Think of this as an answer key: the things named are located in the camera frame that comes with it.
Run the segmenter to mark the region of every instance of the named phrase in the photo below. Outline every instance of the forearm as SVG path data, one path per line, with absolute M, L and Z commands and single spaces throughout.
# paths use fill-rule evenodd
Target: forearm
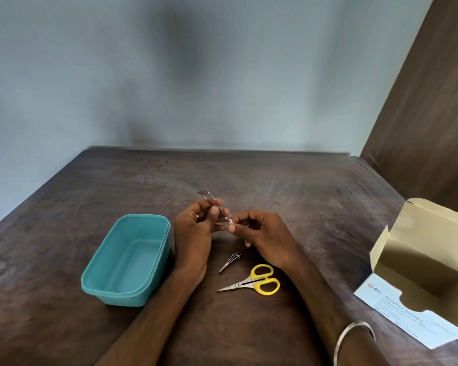
M 337 340 L 354 319 L 346 312 L 341 300 L 317 269 L 303 254 L 284 270 L 297 287 L 311 314 L 324 346 L 333 358 Z M 338 357 L 339 366 L 385 366 L 385 360 L 368 329 L 353 328 L 345 336 Z
M 195 287 L 194 278 L 174 270 L 96 365 L 155 365 L 171 329 Z

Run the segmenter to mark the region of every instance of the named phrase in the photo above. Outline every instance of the hand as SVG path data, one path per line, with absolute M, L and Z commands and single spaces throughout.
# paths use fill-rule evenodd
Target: hand
M 250 209 L 239 213 L 228 232 L 243 238 L 246 246 L 253 244 L 270 264 L 286 271 L 296 255 L 302 254 L 299 244 L 285 222 L 275 212 Z
M 216 199 L 219 205 L 222 200 Z M 198 285 L 205 276 L 207 259 L 212 243 L 211 233 L 222 230 L 217 222 L 224 222 L 219 208 L 205 199 L 199 200 L 185 209 L 175 219 L 175 269 L 183 270 L 193 276 Z

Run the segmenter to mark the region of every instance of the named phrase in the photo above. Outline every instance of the person's right hand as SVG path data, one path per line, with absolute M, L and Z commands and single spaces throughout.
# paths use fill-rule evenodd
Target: person's right hand
M 232 218 L 228 232 L 253 244 L 268 263 L 285 271 L 302 254 L 285 222 L 275 212 L 250 209 Z

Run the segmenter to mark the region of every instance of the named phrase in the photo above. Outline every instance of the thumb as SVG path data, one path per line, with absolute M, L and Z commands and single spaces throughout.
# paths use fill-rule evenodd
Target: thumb
M 213 231 L 218 219 L 219 208 L 214 205 L 208 210 L 207 217 L 205 218 L 205 221 L 203 221 L 202 223 L 206 224 L 209 227 L 209 229 Z
M 254 243 L 256 240 L 256 237 L 258 236 L 258 231 L 253 230 L 249 227 L 243 226 L 238 223 L 231 223 L 228 227 L 227 230 L 239 238 L 243 238 L 246 241 L 249 241 L 250 243 Z

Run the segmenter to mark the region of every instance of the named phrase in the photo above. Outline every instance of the open box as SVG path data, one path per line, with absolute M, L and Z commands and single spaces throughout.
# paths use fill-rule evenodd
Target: open box
M 356 296 L 430 349 L 458 339 L 457 212 L 407 200 L 370 263 Z

